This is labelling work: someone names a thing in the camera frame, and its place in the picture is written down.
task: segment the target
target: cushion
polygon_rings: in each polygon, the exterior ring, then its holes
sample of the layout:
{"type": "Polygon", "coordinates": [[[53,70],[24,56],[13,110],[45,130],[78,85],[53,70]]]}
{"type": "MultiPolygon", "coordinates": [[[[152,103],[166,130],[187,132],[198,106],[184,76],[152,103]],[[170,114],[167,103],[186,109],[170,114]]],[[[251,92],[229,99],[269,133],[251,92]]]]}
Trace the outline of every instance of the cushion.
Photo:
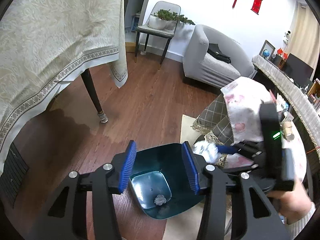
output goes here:
{"type": "Polygon", "coordinates": [[[221,144],[230,145],[233,143],[232,128],[223,94],[220,94],[202,111],[192,127],[202,134],[207,134],[209,131],[212,131],[217,142],[221,144]]]}
{"type": "Polygon", "coordinates": [[[237,71],[233,67],[233,65],[223,62],[221,60],[217,60],[216,58],[212,57],[208,52],[205,54],[204,60],[201,64],[211,69],[212,72],[218,76],[228,77],[232,80],[235,80],[241,76],[239,71],[237,71]]]}

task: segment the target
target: white baseboard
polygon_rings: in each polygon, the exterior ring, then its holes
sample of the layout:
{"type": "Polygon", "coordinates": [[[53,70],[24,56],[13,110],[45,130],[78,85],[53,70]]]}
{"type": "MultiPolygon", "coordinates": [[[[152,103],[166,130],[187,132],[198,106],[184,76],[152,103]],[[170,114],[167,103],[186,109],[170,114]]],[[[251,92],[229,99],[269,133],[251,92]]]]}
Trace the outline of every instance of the white baseboard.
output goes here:
{"type": "MultiPolygon", "coordinates": [[[[144,45],[145,45],[144,43],[140,43],[139,44],[139,50],[144,50],[144,45]]],[[[156,54],[156,55],[160,55],[160,56],[162,56],[162,53],[163,53],[163,49],[152,47],[152,46],[149,46],[149,45],[147,45],[146,51],[150,52],[150,53],[153,53],[153,54],[156,54]]],[[[182,55],[173,53],[173,52],[171,52],[169,50],[167,51],[167,54],[165,55],[165,57],[173,59],[173,60],[178,61],[178,62],[182,62],[182,59],[183,59],[182,55]]]]}

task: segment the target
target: black bag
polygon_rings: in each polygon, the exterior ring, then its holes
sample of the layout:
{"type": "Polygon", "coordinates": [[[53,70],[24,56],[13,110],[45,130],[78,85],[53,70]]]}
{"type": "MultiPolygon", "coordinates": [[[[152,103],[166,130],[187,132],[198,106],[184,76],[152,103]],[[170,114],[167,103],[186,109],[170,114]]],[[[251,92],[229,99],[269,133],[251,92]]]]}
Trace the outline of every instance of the black bag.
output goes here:
{"type": "Polygon", "coordinates": [[[218,44],[214,44],[214,43],[209,43],[209,48],[208,48],[208,51],[207,51],[212,57],[216,58],[217,60],[221,60],[221,61],[224,61],[228,64],[231,63],[231,59],[230,57],[224,55],[219,47],[218,47],[218,44]]]}

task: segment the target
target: plaid cushion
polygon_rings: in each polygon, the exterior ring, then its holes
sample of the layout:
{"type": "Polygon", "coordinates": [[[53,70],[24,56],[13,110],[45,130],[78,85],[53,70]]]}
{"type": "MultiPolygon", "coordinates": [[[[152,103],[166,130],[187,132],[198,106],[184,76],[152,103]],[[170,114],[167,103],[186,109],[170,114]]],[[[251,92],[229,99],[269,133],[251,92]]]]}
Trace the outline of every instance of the plaid cushion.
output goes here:
{"type": "Polygon", "coordinates": [[[195,121],[198,125],[193,127],[204,126],[212,130],[214,136],[223,144],[230,145],[233,143],[233,134],[230,121],[228,118],[227,106],[220,94],[209,106],[207,106],[195,121]]]}

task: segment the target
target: sleeve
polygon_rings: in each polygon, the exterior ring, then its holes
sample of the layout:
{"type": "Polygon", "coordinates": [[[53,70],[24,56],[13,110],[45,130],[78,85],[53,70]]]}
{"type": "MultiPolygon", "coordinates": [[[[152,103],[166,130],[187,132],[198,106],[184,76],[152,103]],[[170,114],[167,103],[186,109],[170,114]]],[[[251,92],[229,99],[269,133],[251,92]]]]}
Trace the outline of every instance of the sleeve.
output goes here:
{"type": "Polygon", "coordinates": [[[296,236],[302,231],[302,229],[305,227],[305,225],[309,222],[310,218],[312,217],[313,213],[315,212],[316,207],[315,204],[312,203],[312,207],[307,215],[305,217],[301,218],[299,221],[293,223],[293,224],[286,224],[286,228],[289,232],[290,239],[293,240],[296,238],[296,236]]]}

